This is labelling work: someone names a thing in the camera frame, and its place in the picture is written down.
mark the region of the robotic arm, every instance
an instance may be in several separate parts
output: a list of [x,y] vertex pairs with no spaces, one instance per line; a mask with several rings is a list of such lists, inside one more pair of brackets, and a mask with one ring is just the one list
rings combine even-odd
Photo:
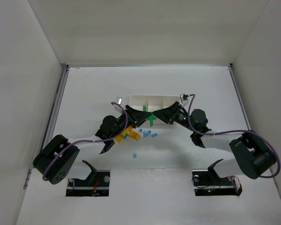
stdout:
[[[275,154],[276,152],[273,152],[259,135],[253,131],[237,131],[237,134],[228,134],[230,132],[215,133],[207,127],[208,119],[204,111],[195,109],[190,113],[193,98],[188,112],[183,107],[187,104],[190,96],[183,94],[180,96],[182,104],[175,102],[168,108],[154,112],[138,111],[128,105],[126,105],[126,109],[123,109],[120,106],[121,98],[117,98],[115,105],[124,114],[118,118],[110,115],[103,119],[102,125],[95,134],[96,138],[100,139],[99,141],[82,140],[70,144],[65,137],[57,135],[39,153],[33,161],[33,165],[52,184],[57,184],[64,178],[81,179],[81,177],[88,183],[91,183],[95,179],[96,169],[84,160],[80,161],[83,166],[75,164],[78,154],[78,158],[81,158],[80,156],[83,156],[83,152],[80,153],[80,150],[74,144],[83,141],[92,142],[93,144],[104,142],[104,144],[101,143],[97,147],[103,148],[101,154],[106,153],[114,145],[113,137],[121,134],[128,126],[133,128],[141,126],[148,117],[154,114],[169,125],[175,122],[191,130],[190,138],[196,146],[216,148],[233,153],[234,159],[220,159],[205,170],[193,170],[193,181],[196,182],[195,187],[205,185],[207,187],[220,187],[225,184],[231,184],[231,180],[227,179],[231,175],[245,174],[251,179],[257,179],[262,177],[262,173],[277,161],[277,173],[279,172],[280,162],[277,154]],[[77,171],[82,171],[82,167],[86,167],[88,174],[83,172],[84,175],[81,176],[81,174],[77,173]]]

